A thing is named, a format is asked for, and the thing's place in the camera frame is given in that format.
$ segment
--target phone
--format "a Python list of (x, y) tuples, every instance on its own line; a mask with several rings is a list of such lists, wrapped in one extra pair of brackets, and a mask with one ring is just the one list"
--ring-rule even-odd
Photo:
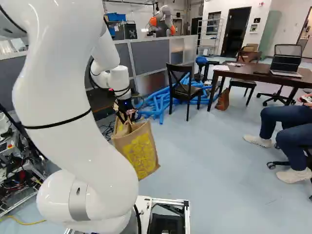
[(311, 103), (311, 104), (312, 104), (312, 97), (310, 97), (310, 96), (301, 96), (301, 97), (300, 97), (300, 100), (301, 100), (303, 103)]

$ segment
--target black door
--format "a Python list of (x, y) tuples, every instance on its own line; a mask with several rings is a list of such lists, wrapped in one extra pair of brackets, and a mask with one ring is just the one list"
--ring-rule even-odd
[(202, 17), (199, 18), (193, 18), (192, 19), (192, 26), (191, 26), (191, 35), (196, 35), (198, 34), (198, 40), (197, 40), (197, 46), (200, 44), (200, 32), (201, 32), (201, 22), (198, 21), (202, 20)]
[(243, 45), (251, 7), (229, 10), (221, 56), (235, 58)]

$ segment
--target electronics rack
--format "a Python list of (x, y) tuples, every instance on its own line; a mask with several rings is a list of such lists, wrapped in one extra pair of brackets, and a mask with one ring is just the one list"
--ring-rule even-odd
[(0, 217), (34, 197), (46, 179), (46, 159), (0, 104), (11, 125), (0, 141)]
[[(25, 170), (28, 172), (32, 172), (35, 174), (38, 179), (41, 181), (44, 181), (46, 177), (43, 175), (43, 173), (40, 172), (36, 168), (36, 166), (30, 161), (27, 160), (23, 166), (13, 170), (11, 173), (8, 174), (6, 177), (5, 175), (0, 175), (0, 185), (7, 179), (11, 178), (14, 176), (16, 173)], [(23, 204), (24, 202), (28, 201), (31, 199), (33, 196), (35, 196), (40, 188), (39, 183), (34, 183), (33, 186), (25, 186), (24, 188), (18, 189), (13, 193), (10, 193), (7, 196), (0, 196), (0, 217), (6, 215), (19, 205)]]

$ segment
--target blue stool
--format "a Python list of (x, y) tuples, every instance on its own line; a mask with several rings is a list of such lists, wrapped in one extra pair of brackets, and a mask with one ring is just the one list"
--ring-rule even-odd
[(198, 73), (194, 75), (194, 79), (199, 82), (201, 79), (201, 70), (203, 69), (204, 66), (207, 64), (207, 59), (205, 57), (199, 56), (196, 58), (195, 62), (197, 63), (199, 69)]

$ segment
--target wooden desk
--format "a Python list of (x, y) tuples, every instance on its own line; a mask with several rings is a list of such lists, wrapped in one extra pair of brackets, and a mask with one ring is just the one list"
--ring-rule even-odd
[[(228, 62), (233, 61), (225, 61), (222, 65), (227, 65)], [(213, 102), (213, 97), (215, 95), (215, 87), (216, 83), (218, 81), (219, 76), (222, 77), (221, 86), (219, 89), (219, 96), (221, 95), (223, 84), (225, 77), (230, 78), (239, 78), (239, 79), (245, 79), (245, 80), (255, 80), (265, 83), (271, 83), (271, 84), (280, 84), (280, 85), (286, 85), (293, 87), (288, 100), (287, 105), (290, 104), (291, 100), (297, 93), (299, 88), (312, 88), (312, 72), (310, 69), (306, 68), (299, 68), (298, 73), (301, 74), (303, 77), (301, 79), (298, 78), (290, 78), (290, 77), (280, 77), (280, 76), (274, 76), (270, 73), (270, 64), (263, 64), (263, 63), (248, 63), (245, 64), (243, 67), (235, 67), (230, 66), (229, 71), (214, 71), (214, 77), (212, 81), (212, 89), (210, 92), (210, 99), (208, 104), (207, 111), (210, 111), (211, 105)]]

